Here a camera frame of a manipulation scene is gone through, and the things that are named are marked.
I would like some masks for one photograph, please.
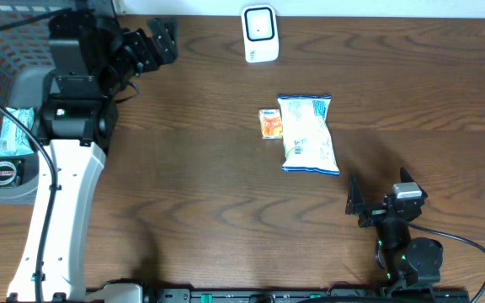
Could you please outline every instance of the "gray plastic basket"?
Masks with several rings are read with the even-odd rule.
[[[0,1],[0,25],[35,15],[75,8],[74,0]],[[17,109],[42,104],[42,81],[54,64],[48,47],[49,19],[0,32],[0,104]],[[0,130],[3,117],[0,116]],[[33,204],[38,183],[39,160],[36,153],[25,160],[22,185],[0,189],[0,203]]]

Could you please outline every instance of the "wood grain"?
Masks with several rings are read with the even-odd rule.
[[[485,20],[280,18],[280,59],[259,65],[244,61],[240,19],[179,22],[177,62],[136,79],[141,96],[120,106],[88,230],[90,286],[383,281],[375,231],[344,215],[347,176],[382,199],[401,166],[429,193],[417,223],[485,246]],[[281,172],[282,143],[260,138],[257,116],[278,93],[334,96],[341,177]],[[0,205],[0,300],[31,211]],[[438,240],[440,285],[475,295],[483,254]]]

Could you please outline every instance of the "wooden table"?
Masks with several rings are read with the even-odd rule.
[[[258,65],[244,60],[239,18],[179,22],[179,59],[136,79],[141,96],[119,107],[88,230],[88,285],[385,280],[376,232],[344,214],[348,176],[381,200],[401,166],[430,197],[415,223],[485,246],[485,20],[279,18],[280,59]],[[278,93],[334,96],[327,122],[341,177],[281,172],[282,142],[262,140],[258,124]],[[0,205],[0,300],[31,211]],[[439,285],[474,296],[485,257],[436,239]]]

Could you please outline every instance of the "white background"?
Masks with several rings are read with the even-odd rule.
[[[279,16],[485,18],[485,0],[114,0],[119,14],[236,16],[269,4]]]

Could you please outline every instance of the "blue and white package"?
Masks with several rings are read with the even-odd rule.
[[[284,127],[284,172],[315,172],[339,176],[333,141],[327,128],[331,95],[279,95]]]
[[[33,127],[35,112],[33,109],[7,108],[29,130]],[[26,134],[16,124],[3,117],[3,127],[0,136],[0,157],[23,156],[33,153]]]

